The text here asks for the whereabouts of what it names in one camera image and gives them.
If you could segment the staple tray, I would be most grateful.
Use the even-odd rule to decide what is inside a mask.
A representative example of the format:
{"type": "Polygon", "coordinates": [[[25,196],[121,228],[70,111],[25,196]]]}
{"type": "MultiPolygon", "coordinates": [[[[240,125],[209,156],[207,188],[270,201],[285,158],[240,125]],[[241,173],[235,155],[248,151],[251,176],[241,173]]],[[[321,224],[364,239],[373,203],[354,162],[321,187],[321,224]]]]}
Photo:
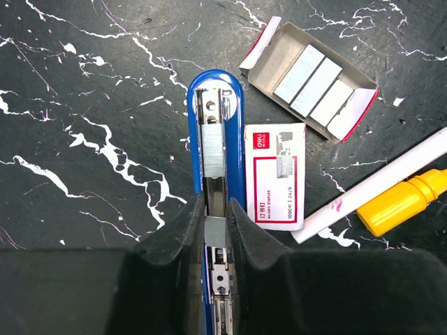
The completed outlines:
{"type": "Polygon", "coordinates": [[[375,81],[278,16],[239,69],[249,84],[334,143],[347,141],[379,95],[375,81]]]}

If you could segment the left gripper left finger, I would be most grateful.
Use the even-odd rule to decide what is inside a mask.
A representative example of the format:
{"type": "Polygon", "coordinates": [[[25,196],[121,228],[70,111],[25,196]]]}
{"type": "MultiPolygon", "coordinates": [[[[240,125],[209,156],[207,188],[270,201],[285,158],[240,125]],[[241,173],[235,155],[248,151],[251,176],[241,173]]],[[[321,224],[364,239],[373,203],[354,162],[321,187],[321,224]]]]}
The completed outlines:
{"type": "Polygon", "coordinates": [[[132,248],[1,252],[2,334],[203,334],[204,199],[132,248]]]}

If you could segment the red white staple box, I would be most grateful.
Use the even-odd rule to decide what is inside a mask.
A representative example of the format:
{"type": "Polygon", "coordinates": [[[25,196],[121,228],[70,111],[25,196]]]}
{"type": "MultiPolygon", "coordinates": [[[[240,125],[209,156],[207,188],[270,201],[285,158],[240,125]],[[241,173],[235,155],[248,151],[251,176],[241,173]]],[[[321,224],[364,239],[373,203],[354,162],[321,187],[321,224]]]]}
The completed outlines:
{"type": "Polygon", "coordinates": [[[304,227],[305,127],[244,127],[247,214],[263,229],[292,232],[304,227]]]}

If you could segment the staple strip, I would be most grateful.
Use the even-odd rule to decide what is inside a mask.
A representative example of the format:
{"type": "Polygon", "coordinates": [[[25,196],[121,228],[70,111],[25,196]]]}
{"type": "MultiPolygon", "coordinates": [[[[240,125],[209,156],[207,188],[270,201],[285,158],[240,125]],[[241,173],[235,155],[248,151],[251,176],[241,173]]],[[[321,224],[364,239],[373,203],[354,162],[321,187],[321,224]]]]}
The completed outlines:
{"type": "Polygon", "coordinates": [[[221,124],[203,124],[201,139],[204,177],[224,177],[224,141],[221,124]]]}
{"type": "Polygon", "coordinates": [[[205,217],[205,244],[215,248],[227,247],[226,219],[224,217],[205,217]]]}

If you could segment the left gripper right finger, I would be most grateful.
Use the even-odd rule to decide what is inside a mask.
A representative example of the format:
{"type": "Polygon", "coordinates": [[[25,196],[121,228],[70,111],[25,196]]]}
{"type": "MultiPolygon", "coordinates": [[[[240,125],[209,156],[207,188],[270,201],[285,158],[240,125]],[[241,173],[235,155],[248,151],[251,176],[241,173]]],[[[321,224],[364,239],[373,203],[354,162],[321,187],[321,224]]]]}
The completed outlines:
{"type": "Polygon", "coordinates": [[[243,334],[445,334],[446,266],[425,251],[293,250],[226,209],[243,334]]]}

